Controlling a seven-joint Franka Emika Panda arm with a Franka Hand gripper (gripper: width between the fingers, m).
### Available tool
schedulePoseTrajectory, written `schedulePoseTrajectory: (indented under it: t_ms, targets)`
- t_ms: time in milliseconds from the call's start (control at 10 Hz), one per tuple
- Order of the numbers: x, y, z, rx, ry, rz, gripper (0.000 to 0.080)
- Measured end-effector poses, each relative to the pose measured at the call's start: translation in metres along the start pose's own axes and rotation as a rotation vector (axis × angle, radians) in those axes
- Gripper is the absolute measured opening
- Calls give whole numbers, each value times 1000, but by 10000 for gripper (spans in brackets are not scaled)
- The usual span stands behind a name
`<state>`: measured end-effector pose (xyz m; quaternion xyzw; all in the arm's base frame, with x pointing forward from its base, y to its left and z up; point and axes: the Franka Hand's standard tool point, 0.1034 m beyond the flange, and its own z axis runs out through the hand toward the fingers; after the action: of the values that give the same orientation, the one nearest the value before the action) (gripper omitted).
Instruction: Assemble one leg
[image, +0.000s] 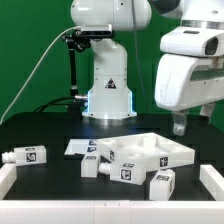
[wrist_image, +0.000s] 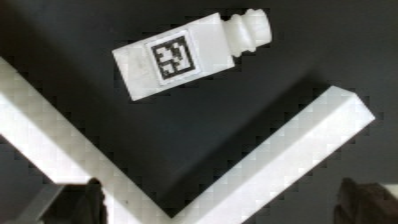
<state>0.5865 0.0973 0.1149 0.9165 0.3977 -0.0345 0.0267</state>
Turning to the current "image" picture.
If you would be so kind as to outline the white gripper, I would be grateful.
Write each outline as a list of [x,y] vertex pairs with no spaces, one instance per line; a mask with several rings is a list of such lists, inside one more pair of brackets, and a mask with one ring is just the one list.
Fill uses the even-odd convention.
[[185,110],[203,105],[200,122],[210,124],[216,101],[224,99],[224,30],[180,26],[161,38],[155,101],[172,113],[173,133],[183,136]]

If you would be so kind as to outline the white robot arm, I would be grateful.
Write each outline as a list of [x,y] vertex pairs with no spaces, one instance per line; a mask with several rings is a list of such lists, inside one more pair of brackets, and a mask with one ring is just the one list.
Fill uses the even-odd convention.
[[180,25],[161,38],[156,105],[173,116],[173,132],[185,134],[187,111],[199,106],[210,117],[224,99],[224,0],[73,0],[74,37],[94,52],[94,83],[82,116],[104,124],[135,117],[127,87],[127,52],[117,31],[145,28],[156,10]]

